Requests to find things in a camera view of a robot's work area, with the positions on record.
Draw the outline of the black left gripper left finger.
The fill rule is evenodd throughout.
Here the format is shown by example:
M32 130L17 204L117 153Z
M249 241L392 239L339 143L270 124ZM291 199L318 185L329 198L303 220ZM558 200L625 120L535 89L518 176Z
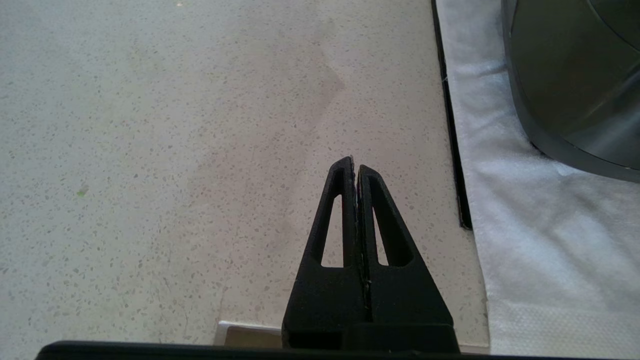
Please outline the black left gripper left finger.
M323 266L334 200L342 198L342 266ZM281 326L288 349L341 350L346 330L368 319L358 233L354 160L330 166Z

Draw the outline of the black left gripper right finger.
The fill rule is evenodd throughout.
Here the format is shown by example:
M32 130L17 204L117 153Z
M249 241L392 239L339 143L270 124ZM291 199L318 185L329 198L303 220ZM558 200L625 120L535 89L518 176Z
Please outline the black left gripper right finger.
M358 216L367 301L358 349L459 353L450 310L382 176L365 165L358 174Z

